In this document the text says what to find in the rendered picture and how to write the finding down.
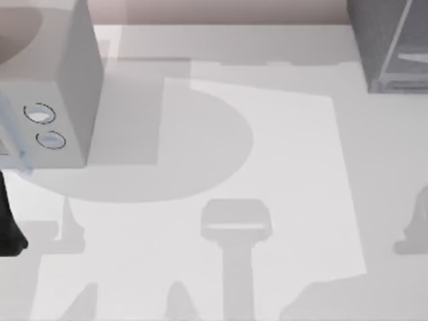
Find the round microwave knob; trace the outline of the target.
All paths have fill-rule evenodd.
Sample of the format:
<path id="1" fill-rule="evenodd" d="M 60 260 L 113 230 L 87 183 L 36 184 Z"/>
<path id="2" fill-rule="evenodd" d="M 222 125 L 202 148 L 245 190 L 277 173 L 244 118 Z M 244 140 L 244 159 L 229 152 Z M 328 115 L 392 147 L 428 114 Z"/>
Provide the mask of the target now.
<path id="1" fill-rule="evenodd" d="M 47 104 L 35 103 L 23 107 L 26 118 L 36 124 L 50 124 L 56 119 L 56 113 Z"/>
<path id="2" fill-rule="evenodd" d="M 40 146 L 50 150 L 59 150 L 66 145 L 66 138 L 56 131 L 38 133 L 35 139 Z"/>

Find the pale microwave oven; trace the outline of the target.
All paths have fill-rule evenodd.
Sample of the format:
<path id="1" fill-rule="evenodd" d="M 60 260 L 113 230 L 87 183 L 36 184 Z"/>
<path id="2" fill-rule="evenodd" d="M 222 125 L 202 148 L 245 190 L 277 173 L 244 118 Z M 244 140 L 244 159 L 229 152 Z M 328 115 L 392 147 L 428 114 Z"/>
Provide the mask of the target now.
<path id="1" fill-rule="evenodd" d="M 0 94 L 9 101 L 33 169 L 86 165 L 100 103 L 104 68 L 88 0 L 0 0 Z M 26 118 L 23 107 L 47 104 L 50 124 Z M 59 150 L 35 135 L 56 131 Z"/>

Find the pale blue microwave door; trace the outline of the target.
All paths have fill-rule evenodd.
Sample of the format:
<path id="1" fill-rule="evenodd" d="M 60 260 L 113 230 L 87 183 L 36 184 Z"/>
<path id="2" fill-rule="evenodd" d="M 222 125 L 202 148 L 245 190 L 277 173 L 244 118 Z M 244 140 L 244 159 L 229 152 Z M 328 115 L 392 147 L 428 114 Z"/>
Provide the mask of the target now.
<path id="1" fill-rule="evenodd" d="M 31 174 L 30 158 L 13 109 L 0 94 L 0 169 Z"/>

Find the grey cabinet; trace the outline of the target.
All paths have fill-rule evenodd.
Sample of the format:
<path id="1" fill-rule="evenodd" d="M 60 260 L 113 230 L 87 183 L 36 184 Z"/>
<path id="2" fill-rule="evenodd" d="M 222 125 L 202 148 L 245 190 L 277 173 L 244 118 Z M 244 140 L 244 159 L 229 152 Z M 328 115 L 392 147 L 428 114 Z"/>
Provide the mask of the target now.
<path id="1" fill-rule="evenodd" d="M 428 0 L 346 0 L 371 94 L 428 94 Z"/>

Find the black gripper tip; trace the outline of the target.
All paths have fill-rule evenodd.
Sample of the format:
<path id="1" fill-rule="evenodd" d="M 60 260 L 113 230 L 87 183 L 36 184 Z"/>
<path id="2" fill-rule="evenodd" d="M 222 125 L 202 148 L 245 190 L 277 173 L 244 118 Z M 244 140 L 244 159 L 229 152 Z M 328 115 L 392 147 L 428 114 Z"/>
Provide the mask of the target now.
<path id="1" fill-rule="evenodd" d="M 0 257 L 16 257 L 28 246 L 11 212 L 4 175 L 0 171 Z"/>

